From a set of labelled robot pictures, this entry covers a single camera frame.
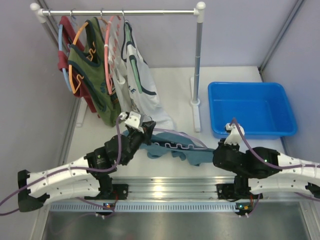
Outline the lavender plastic hanger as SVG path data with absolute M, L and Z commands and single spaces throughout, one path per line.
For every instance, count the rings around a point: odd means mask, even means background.
M 172 150 L 213 152 L 199 139 L 175 130 L 155 128 L 151 137 L 153 144 Z

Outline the teal tank top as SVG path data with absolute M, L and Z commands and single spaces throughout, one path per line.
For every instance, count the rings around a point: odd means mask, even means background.
M 151 145 L 142 144 L 140 149 L 145 150 L 150 159 L 158 159 L 170 154 L 173 158 L 180 158 L 181 161 L 187 160 L 191 166 L 197 167 L 204 163 L 211 163 L 213 160 L 213 151 L 174 150 L 158 146 L 152 143 L 152 140 Z

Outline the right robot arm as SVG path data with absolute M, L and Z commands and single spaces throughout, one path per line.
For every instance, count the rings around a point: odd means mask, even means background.
M 213 165 L 235 174 L 233 183 L 218 184 L 218 198 L 262 199 L 266 193 L 295 193 L 320 200 L 319 163 L 294 158 L 266 147 L 240 151 L 222 138 L 213 151 Z

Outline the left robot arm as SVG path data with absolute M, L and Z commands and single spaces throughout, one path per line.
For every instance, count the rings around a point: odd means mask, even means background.
M 113 194 L 111 173 L 126 166 L 142 144 L 150 144 L 156 122 L 143 122 L 141 129 L 127 125 L 104 146 L 56 168 L 41 172 L 21 170 L 17 174 L 18 210 L 22 213 L 64 199 L 107 199 Z

